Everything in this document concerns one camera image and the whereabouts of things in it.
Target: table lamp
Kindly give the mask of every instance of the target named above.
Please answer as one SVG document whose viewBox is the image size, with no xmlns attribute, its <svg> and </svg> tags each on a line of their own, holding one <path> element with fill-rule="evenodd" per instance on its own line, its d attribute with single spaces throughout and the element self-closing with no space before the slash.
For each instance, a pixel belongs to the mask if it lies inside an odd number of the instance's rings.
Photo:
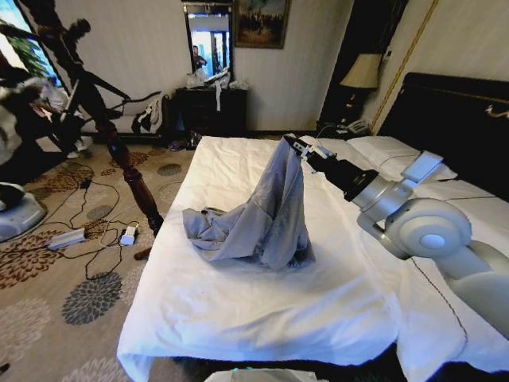
<svg viewBox="0 0 509 382">
<path fill-rule="evenodd" d="M 382 55 L 361 53 L 348 74 L 340 82 L 341 86 L 351 88 L 349 101 L 344 105 L 341 123 L 346 125 L 359 118 L 362 106 L 370 90 L 379 86 L 379 65 Z"/>
</svg>

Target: gray shirt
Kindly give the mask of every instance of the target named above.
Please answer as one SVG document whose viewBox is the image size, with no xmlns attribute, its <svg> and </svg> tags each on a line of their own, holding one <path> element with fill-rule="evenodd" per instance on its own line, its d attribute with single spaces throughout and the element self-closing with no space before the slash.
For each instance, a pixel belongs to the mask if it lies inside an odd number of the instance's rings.
<svg viewBox="0 0 509 382">
<path fill-rule="evenodd" d="M 230 212 L 183 211 L 184 228 L 206 260 L 250 258 L 272 269 L 313 254 L 304 222 L 301 158 L 282 139 L 246 203 Z"/>
</svg>

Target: framed painting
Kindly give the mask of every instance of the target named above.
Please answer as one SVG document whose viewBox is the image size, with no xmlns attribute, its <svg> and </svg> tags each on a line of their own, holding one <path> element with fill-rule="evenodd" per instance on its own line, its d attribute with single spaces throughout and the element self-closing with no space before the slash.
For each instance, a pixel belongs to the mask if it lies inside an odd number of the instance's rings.
<svg viewBox="0 0 509 382">
<path fill-rule="evenodd" d="M 290 0 L 236 0 L 235 46 L 282 49 Z"/>
</svg>

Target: nightstand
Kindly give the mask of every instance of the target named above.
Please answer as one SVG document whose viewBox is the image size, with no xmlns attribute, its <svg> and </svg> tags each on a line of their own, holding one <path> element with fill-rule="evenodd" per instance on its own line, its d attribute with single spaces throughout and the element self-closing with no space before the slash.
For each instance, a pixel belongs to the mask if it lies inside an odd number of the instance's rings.
<svg viewBox="0 0 509 382">
<path fill-rule="evenodd" d="M 189 137 L 201 135 L 242 137 L 246 132 L 247 91 L 224 89 L 221 111 L 217 111 L 215 88 L 177 89 L 175 97 Z"/>
</svg>

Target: green plant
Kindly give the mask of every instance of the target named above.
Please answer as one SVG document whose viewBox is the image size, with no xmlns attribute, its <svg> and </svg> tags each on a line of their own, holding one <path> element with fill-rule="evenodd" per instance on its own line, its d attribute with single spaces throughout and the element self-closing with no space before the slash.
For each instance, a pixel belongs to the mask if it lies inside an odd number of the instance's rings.
<svg viewBox="0 0 509 382">
<path fill-rule="evenodd" d="M 25 38 L 7 37 L 10 45 L 13 47 L 16 54 L 19 56 L 21 62 L 26 70 L 36 77 L 47 77 L 51 74 L 47 72 L 45 63 L 36 54 L 41 48 L 33 41 Z"/>
</svg>

